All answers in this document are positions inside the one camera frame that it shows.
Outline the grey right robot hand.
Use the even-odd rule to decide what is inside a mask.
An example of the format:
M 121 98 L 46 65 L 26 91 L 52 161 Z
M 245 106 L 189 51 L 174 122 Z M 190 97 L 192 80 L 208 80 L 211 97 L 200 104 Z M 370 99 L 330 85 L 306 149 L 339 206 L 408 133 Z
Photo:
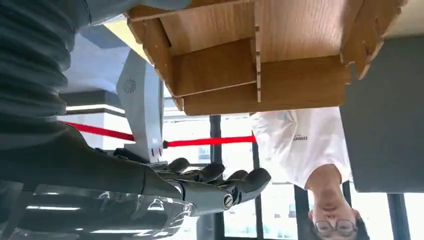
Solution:
M 263 168 L 219 181 L 222 166 L 196 176 L 165 173 L 88 146 L 74 127 L 56 122 L 0 130 L 0 178 L 28 191 L 40 185 L 166 197 L 193 203 L 203 213 L 222 212 L 255 199 L 271 180 Z

